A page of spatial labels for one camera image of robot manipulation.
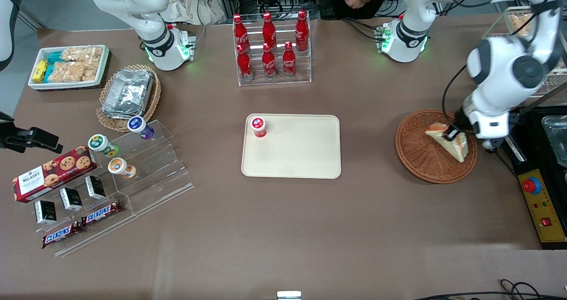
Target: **bread slice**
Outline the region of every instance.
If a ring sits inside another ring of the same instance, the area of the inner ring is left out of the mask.
[[[464,157],[468,154],[468,144],[466,144],[466,135],[462,132],[457,137],[449,142],[443,138],[443,133],[447,130],[448,126],[441,123],[434,123],[429,126],[425,134],[431,136],[436,142],[441,144],[451,156],[455,157],[460,163],[464,162]]]

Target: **brown table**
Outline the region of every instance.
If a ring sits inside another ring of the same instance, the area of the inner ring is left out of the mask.
[[[498,290],[524,280],[565,296],[567,253],[541,251],[516,179],[480,152],[452,185],[415,178],[393,138],[410,112],[440,108],[441,94],[495,16],[439,17],[416,61],[398,64],[339,21],[312,23],[313,82],[241,90],[230,26],[211,26],[196,60],[158,72],[155,114],[173,133],[196,187],[87,247],[56,258],[40,249],[31,213],[15,210],[11,179],[53,154],[0,152],[0,294],[13,299],[411,299]],[[106,44],[110,72],[149,64],[130,30],[41,30],[40,46]],[[455,110],[474,85],[449,92]],[[100,90],[26,88],[18,126],[38,126],[66,148],[103,132]],[[241,174],[250,113],[333,114],[341,122],[338,179],[258,179]]]

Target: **aluminum foil container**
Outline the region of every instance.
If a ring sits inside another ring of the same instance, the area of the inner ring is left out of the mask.
[[[153,82],[154,76],[147,70],[120,70],[108,90],[103,113],[122,120],[143,116]]]

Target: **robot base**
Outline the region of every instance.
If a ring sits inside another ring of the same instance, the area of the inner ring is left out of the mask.
[[[195,55],[196,35],[188,35],[186,31],[181,31],[176,27],[171,32],[174,34],[174,44],[164,56],[154,56],[146,48],[150,61],[160,70],[176,70],[184,62],[193,60]]]
[[[425,42],[427,37],[421,43],[415,41],[415,47],[407,47],[396,32],[396,27],[400,23],[399,19],[395,19],[390,23],[384,23],[383,26],[374,30],[374,37],[384,41],[376,42],[379,53],[387,54],[391,59],[397,62],[411,62],[417,59],[417,56],[425,50]]]

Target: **round wicker basket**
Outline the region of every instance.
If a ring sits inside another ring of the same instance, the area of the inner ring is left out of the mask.
[[[122,70],[147,70],[148,72],[154,74],[154,84],[152,84],[150,99],[148,100],[146,113],[144,114],[144,120],[149,122],[150,118],[155,112],[155,109],[158,107],[159,97],[162,94],[162,85],[159,82],[158,75],[150,67],[139,64],[126,66],[125,68],[122,68]],[[103,91],[101,92],[101,96],[99,97],[101,106],[105,102],[106,96],[108,95],[108,90],[112,85],[115,77],[116,73],[112,75],[112,77],[108,80],[108,82],[105,84],[105,88],[103,88]],[[97,117],[99,118],[99,122],[101,122],[101,124],[106,128],[110,128],[118,132],[129,132],[128,127],[126,126],[126,124],[128,124],[128,120],[109,118],[103,113],[102,107],[97,109]]]
[[[396,131],[397,155],[405,167],[421,179],[431,183],[455,183],[466,177],[476,164],[476,139],[473,135],[466,136],[468,154],[460,163],[425,134],[425,130],[435,122],[446,122],[441,110],[418,110],[406,116]]]

